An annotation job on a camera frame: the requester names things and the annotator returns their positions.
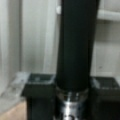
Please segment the black housing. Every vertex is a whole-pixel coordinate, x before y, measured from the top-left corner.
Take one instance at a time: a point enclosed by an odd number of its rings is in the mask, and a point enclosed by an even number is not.
[[[88,88],[99,0],[62,0],[56,82],[60,89]]]

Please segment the silver metal part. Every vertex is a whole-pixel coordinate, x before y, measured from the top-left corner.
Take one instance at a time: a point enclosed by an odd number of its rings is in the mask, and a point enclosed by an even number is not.
[[[57,120],[81,120],[88,90],[65,92],[57,88]]]

